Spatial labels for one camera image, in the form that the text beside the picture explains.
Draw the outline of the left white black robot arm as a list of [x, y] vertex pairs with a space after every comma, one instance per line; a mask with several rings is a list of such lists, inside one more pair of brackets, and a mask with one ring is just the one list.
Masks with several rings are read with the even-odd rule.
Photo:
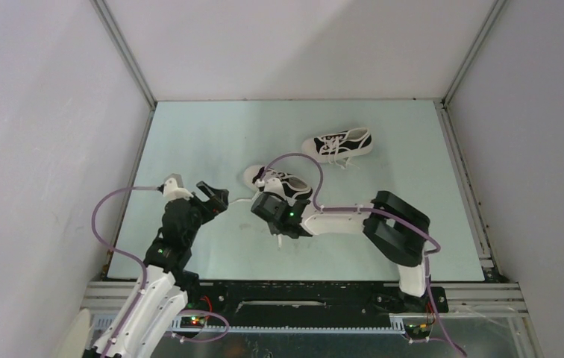
[[185, 189], [175, 176], [156, 187], [166, 205], [143, 259], [108, 247], [135, 261], [142, 273], [111, 325], [84, 351], [84, 357], [149, 357], [178, 314], [201, 303], [198, 275], [185, 266], [201, 226], [228, 208], [229, 191], [203, 181], [196, 186], [207, 200]]

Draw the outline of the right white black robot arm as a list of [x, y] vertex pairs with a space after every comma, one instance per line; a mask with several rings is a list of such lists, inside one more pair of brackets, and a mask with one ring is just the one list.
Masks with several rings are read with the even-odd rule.
[[428, 304], [424, 246], [430, 220], [393, 193], [379, 191], [369, 203], [353, 207], [317, 207], [309, 200], [290, 204], [278, 194], [264, 192], [251, 205], [251, 212], [267, 223], [274, 236], [364, 236], [397, 265], [402, 307], [418, 312]]

